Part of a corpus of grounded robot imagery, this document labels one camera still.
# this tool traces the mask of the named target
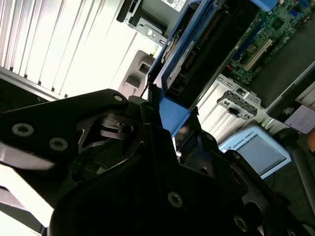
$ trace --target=sheet metal panel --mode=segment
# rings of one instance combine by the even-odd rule
[[[155,43],[116,21],[122,3],[0,0],[0,66],[6,69],[0,78],[12,77],[11,70],[29,91],[33,86],[38,94],[39,85],[56,99],[118,88],[124,76],[116,75],[129,67],[135,51],[158,51]]]
[[[203,98],[198,103],[199,121],[202,128],[212,134],[218,143],[235,133],[238,129],[245,127],[251,122],[257,122],[271,134],[287,126],[271,117],[264,110],[259,110],[257,115],[249,120],[236,118],[227,112],[225,108],[217,104],[217,100],[223,96],[228,89],[216,80]],[[309,86],[297,99],[301,103],[315,108],[315,82]]]

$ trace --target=blue plastic latch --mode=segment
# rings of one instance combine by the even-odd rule
[[[182,128],[188,117],[190,116],[189,109],[164,97],[159,103],[159,113],[164,129],[167,129],[172,138]]]
[[[272,8],[275,7],[278,0],[251,0],[257,6],[259,6],[264,11],[270,11]]]

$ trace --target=circuit board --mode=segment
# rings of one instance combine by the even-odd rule
[[[260,10],[228,65],[230,77],[249,85],[299,28],[312,23],[314,10],[315,0],[280,0],[272,11]]]

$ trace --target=silver washer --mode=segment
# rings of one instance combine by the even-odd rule
[[[123,98],[120,97],[119,95],[114,95],[114,98],[115,98],[117,101],[120,101],[120,102],[123,100]]]
[[[168,198],[169,203],[171,203],[171,205],[173,207],[176,207],[176,208],[181,208],[182,207],[183,199],[178,193],[176,193],[176,192],[169,192],[168,195],[167,195],[167,198]]]
[[[235,215],[234,216],[234,222],[235,224],[237,225],[237,227],[243,231],[243,232],[247,232],[248,230],[248,226],[247,226],[247,223],[246,221],[239,215]]]
[[[63,138],[52,138],[49,141],[49,147],[55,151],[64,151],[68,148],[68,142]]]
[[[12,132],[21,137],[27,137],[34,133],[34,128],[30,124],[18,123],[12,126]]]

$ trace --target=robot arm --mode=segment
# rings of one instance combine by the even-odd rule
[[[186,157],[179,163],[158,104],[107,89],[6,112],[0,120],[0,184],[36,217],[38,206],[46,210],[39,220],[51,236],[309,235],[245,159],[220,152],[198,123],[182,138]],[[114,139],[123,141],[123,161],[70,184],[77,154],[111,148]]]

